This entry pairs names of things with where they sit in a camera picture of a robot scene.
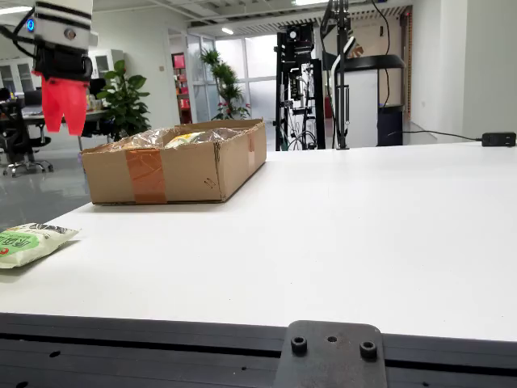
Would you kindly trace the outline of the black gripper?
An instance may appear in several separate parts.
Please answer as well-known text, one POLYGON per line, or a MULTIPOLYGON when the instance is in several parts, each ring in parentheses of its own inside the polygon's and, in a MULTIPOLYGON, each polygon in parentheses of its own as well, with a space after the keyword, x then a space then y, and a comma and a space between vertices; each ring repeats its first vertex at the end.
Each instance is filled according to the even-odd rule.
POLYGON ((43 40, 36 41, 35 50, 33 72, 43 77, 42 108, 47 130, 59 133, 64 116, 69 134, 81 136, 93 72, 88 51, 43 40))

